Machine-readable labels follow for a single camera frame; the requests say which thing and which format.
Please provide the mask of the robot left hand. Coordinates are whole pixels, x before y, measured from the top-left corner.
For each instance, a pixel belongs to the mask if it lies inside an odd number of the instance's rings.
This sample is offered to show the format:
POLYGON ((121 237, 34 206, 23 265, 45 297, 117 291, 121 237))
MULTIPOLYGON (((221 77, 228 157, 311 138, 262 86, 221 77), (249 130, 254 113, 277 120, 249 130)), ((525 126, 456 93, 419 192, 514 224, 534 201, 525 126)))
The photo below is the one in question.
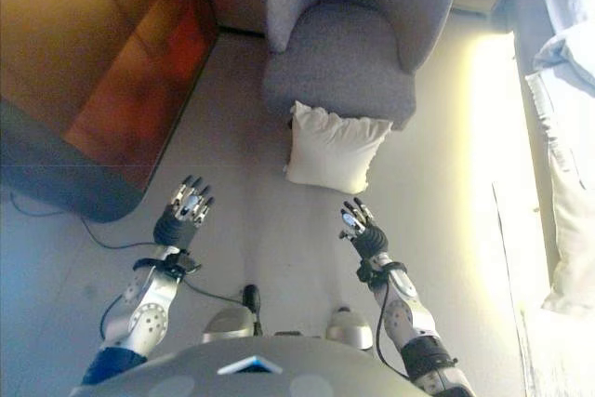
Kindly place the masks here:
POLYGON ((188 176, 174 190, 164 212, 153 229, 153 240, 159 245, 189 248, 198 229, 215 203, 210 186, 203 179, 188 176))

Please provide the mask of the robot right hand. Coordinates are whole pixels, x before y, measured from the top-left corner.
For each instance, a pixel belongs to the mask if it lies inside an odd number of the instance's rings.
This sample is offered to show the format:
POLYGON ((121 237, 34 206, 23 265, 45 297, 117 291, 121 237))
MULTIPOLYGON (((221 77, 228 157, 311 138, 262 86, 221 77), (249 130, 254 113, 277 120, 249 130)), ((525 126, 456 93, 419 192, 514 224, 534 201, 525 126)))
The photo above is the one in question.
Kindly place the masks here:
POLYGON ((388 238, 376 223, 370 208, 358 197, 344 201, 341 219, 347 229, 338 238, 348 240, 361 259, 370 259, 388 251, 388 238))

